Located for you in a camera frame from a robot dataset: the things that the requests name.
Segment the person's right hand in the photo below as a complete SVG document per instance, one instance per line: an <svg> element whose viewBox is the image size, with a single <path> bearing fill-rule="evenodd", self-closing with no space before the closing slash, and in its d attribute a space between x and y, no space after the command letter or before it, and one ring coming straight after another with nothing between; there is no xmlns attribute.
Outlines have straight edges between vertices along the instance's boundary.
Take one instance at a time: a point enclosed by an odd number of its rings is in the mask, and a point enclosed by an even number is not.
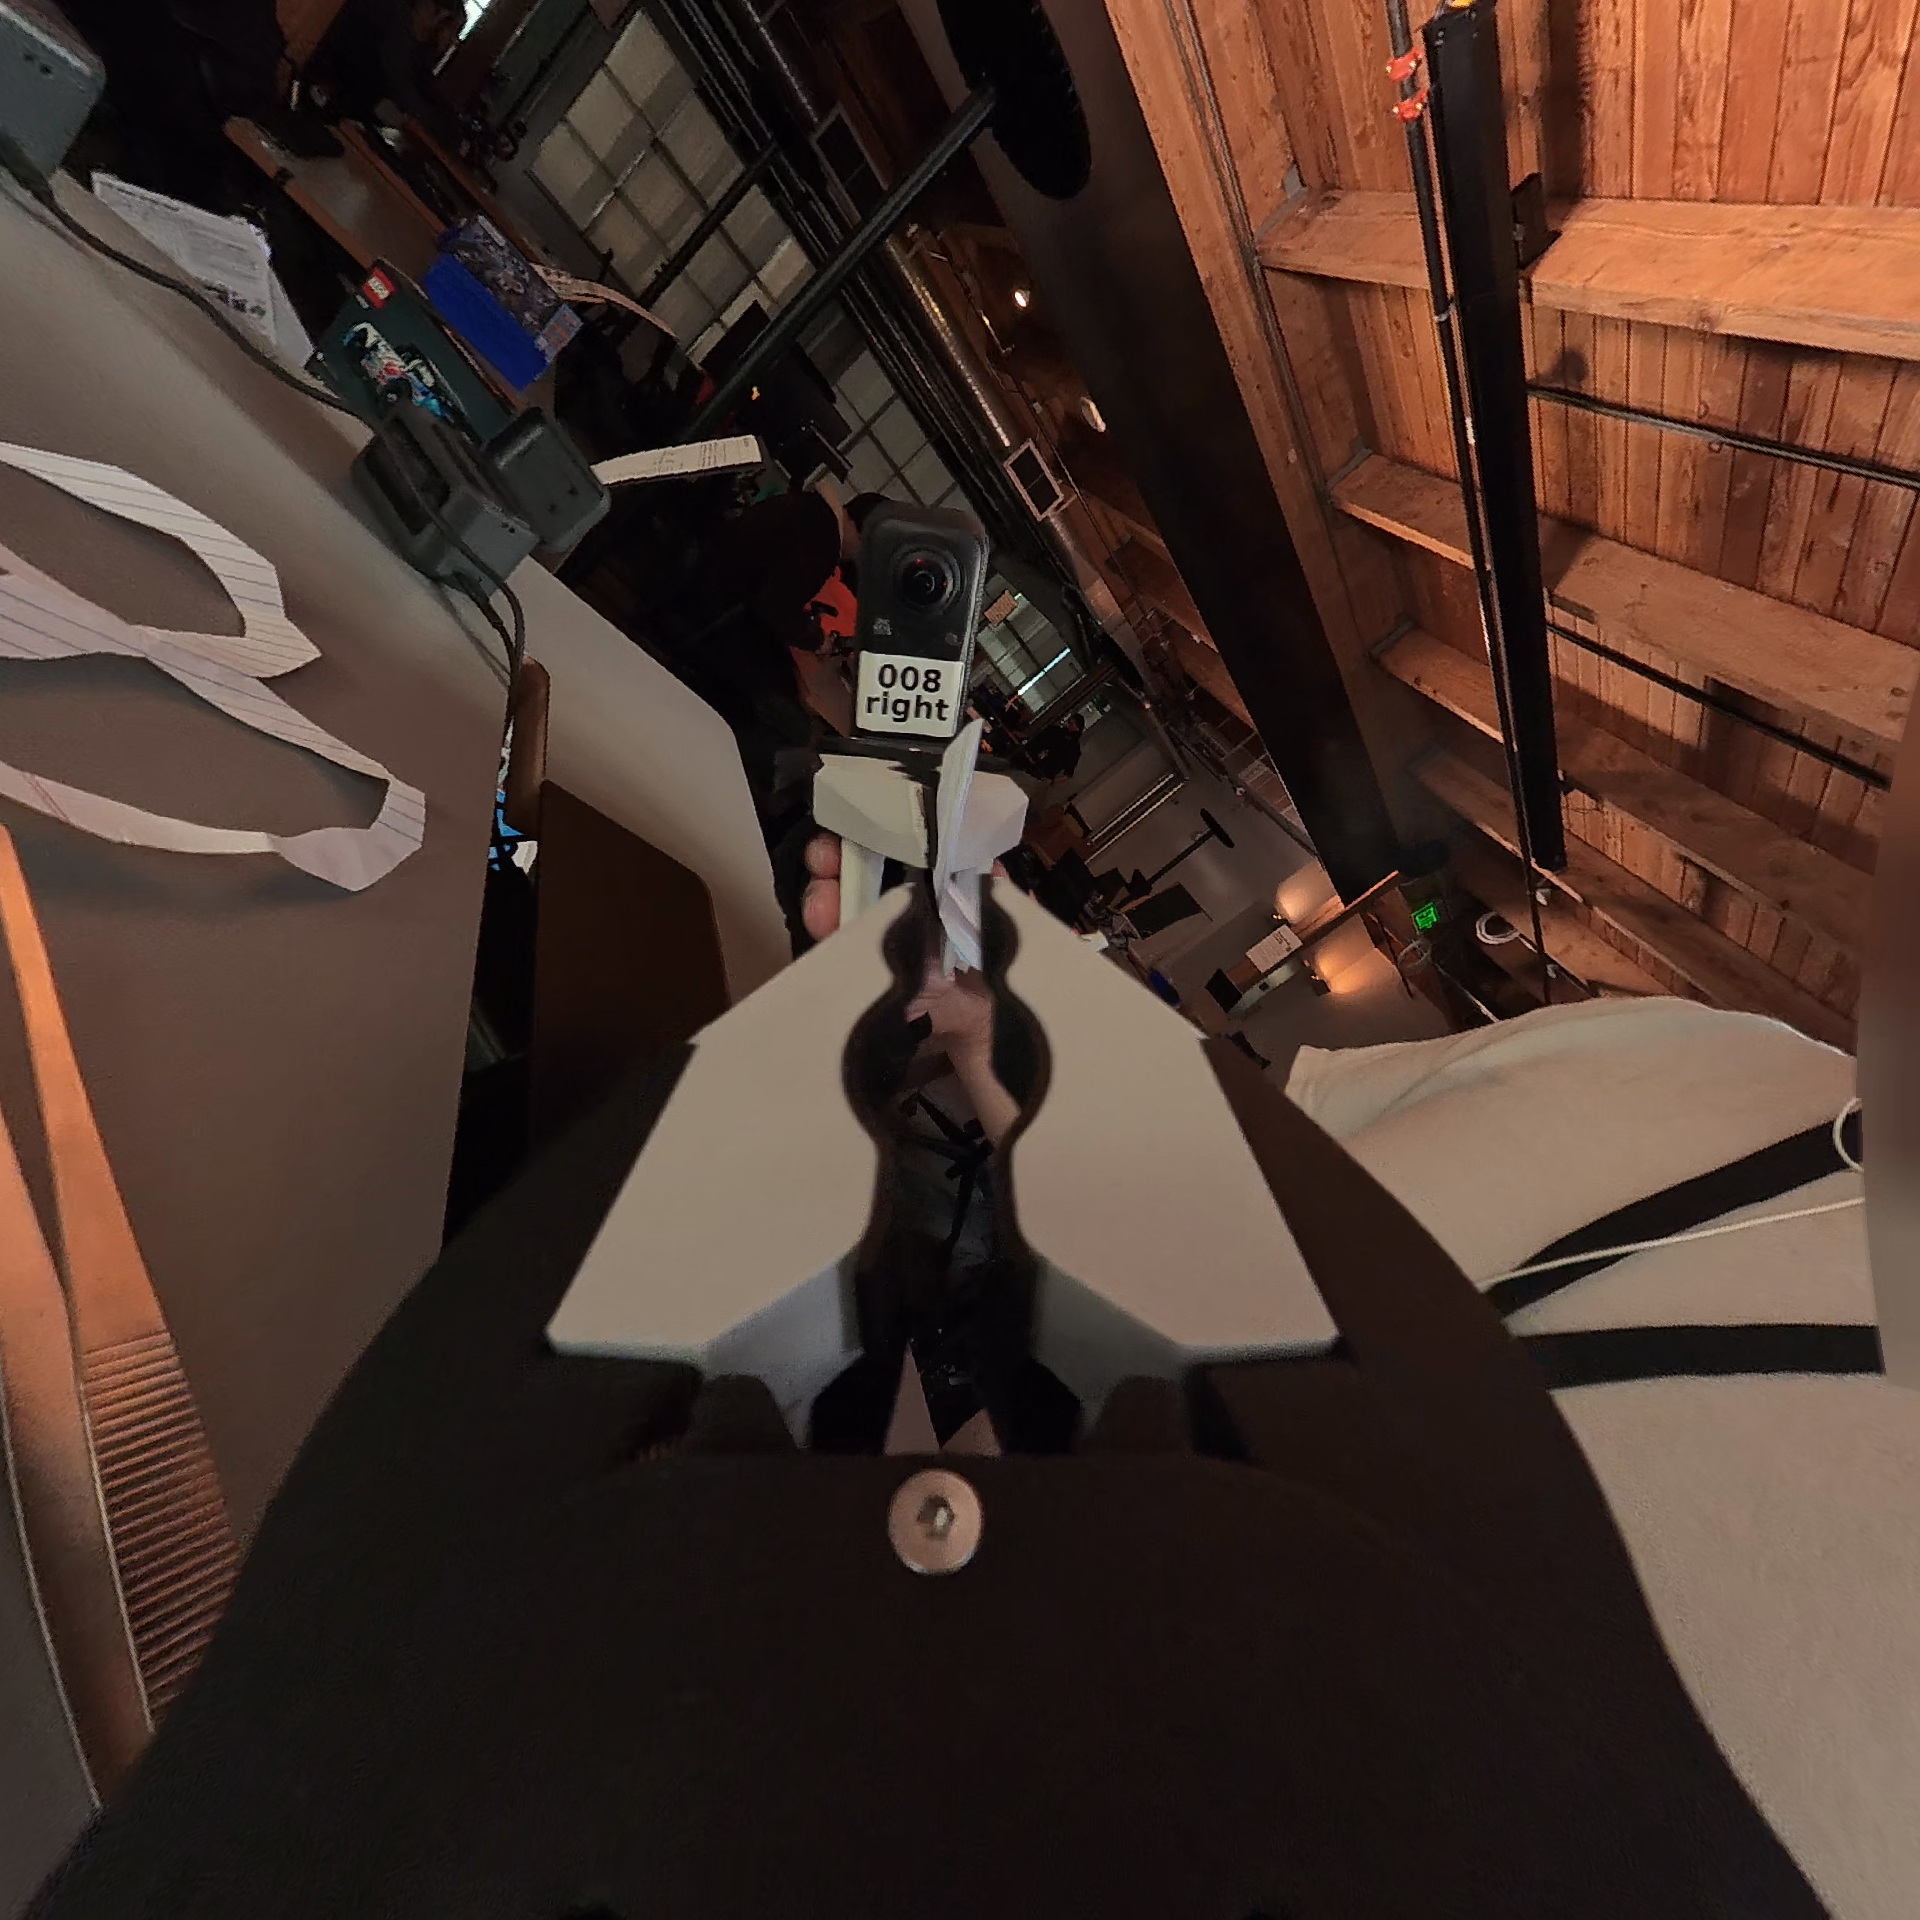
<svg viewBox="0 0 1920 1920"><path fill-rule="evenodd" d="M843 861L843 842L838 835L815 833L807 840L800 926L815 945L833 937L841 924ZM928 962L920 994L905 1010L905 1019L928 1024L927 1045L947 1059L986 1133L1000 1140L1017 1106L992 1067L994 1018L989 979L979 969L947 969L939 955Z"/></svg>

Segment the printed paper sheet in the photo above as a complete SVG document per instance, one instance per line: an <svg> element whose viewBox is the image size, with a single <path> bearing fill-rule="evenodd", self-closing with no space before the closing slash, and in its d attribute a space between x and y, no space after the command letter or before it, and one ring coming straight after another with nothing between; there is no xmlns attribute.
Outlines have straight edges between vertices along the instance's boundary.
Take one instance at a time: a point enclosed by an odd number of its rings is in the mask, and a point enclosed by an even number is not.
<svg viewBox="0 0 1920 1920"><path fill-rule="evenodd" d="M90 192L253 336L282 347L282 286L262 229L106 171L95 171Z"/></svg>

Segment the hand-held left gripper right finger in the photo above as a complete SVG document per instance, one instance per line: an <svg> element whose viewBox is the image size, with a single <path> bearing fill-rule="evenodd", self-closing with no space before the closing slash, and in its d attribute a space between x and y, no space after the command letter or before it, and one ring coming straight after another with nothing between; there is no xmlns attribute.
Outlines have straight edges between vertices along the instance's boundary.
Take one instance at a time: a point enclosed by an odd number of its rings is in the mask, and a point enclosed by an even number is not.
<svg viewBox="0 0 1920 1920"><path fill-rule="evenodd" d="M1009 881L982 886L1000 1310L992 1450L1066 1453L1117 1388L1320 1360L1338 1328L1209 1040Z"/></svg>

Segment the brown tweezers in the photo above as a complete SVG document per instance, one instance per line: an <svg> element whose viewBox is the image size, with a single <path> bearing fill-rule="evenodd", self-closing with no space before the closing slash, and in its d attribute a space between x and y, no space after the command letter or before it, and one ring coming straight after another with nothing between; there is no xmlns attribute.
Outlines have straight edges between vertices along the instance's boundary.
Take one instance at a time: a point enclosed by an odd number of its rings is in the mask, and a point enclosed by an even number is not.
<svg viewBox="0 0 1920 1920"><path fill-rule="evenodd" d="M201 1664L238 1544L9 835L3 922L53 1192L45 1222L6 1120L6 1486L56 1704L101 1806Z"/></svg>

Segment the blue storage bin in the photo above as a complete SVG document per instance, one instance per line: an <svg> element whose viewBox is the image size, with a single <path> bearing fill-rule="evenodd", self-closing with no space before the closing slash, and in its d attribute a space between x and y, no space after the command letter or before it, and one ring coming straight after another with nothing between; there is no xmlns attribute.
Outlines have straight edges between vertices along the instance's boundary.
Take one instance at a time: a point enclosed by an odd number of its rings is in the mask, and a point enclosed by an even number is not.
<svg viewBox="0 0 1920 1920"><path fill-rule="evenodd" d="M442 322L515 394L533 389L584 330L538 262L487 214L442 232L424 293Z"/></svg>

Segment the white paper banner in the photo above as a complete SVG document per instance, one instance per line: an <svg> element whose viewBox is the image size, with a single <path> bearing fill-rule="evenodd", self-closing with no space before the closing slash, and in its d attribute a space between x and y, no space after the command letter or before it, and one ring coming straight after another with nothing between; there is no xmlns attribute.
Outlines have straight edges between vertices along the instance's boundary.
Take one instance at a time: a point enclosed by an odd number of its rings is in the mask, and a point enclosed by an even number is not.
<svg viewBox="0 0 1920 1920"><path fill-rule="evenodd" d="M615 456L593 464L593 477L606 489L632 489L757 474L765 464L766 445L761 438L734 435Z"/></svg>

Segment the large paned window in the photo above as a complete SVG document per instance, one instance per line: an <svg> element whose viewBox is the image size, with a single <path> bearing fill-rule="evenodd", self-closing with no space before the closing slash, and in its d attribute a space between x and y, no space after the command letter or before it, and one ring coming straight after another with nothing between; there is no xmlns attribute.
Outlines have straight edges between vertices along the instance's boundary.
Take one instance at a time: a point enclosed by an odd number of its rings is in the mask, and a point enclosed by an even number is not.
<svg viewBox="0 0 1920 1920"><path fill-rule="evenodd" d="M531 158L535 192L670 336L650 347L632 318L646 373L665 355L720 387L857 227L863 206L815 142L800 152L769 83L731 5L627 5ZM872 252L810 313L731 426L792 483L968 510L953 436L928 421L939 381L880 265Z"/></svg>

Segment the lined paper piece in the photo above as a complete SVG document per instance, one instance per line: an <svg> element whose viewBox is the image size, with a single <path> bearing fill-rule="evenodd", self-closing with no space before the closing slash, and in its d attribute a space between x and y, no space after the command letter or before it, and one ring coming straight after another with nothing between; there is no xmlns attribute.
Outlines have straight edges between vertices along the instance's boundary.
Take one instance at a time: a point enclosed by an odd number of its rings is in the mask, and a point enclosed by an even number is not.
<svg viewBox="0 0 1920 1920"><path fill-rule="evenodd" d="M1011 776L982 773L986 724L968 723L951 740L935 790L931 893L939 915L939 971L982 971L983 884L1001 856L1023 842L1029 798Z"/></svg>

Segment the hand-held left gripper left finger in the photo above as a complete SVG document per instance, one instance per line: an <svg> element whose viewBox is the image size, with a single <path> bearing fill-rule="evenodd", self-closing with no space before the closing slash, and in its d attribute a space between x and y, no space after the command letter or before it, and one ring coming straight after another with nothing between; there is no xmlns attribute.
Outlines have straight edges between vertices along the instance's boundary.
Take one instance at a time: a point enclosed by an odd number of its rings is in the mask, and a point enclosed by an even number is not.
<svg viewBox="0 0 1920 1920"><path fill-rule="evenodd" d="M896 886L710 1024L546 1324L559 1356L752 1377L795 1434L861 1356L854 1267L879 1147L847 1093L895 987Z"/></svg>

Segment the dark printed box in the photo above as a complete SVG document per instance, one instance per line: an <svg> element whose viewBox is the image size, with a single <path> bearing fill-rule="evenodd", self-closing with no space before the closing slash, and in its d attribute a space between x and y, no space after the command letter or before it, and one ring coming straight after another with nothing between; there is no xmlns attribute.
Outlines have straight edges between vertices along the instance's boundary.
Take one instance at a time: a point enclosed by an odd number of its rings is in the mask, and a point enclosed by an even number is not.
<svg viewBox="0 0 1920 1920"><path fill-rule="evenodd" d="M373 422L392 401L410 401L474 443L489 443L517 409L483 362L386 259L355 284L325 325L304 373Z"/></svg>

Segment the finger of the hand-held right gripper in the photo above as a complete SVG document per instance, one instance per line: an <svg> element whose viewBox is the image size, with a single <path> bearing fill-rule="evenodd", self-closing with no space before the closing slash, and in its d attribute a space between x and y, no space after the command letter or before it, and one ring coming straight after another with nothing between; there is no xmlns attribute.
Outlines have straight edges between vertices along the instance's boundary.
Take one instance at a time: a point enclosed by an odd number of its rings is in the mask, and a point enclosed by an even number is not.
<svg viewBox="0 0 1920 1920"><path fill-rule="evenodd" d="M1025 836L1029 796L1011 776L975 770L957 818L957 870L989 873Z"/></svg>
<svg viewBox="0 0 1920 1920"><path fill-rule="evenodd" d="M889 758L821 757L810 817L843 842L928 842L927 788Z"/></svg>

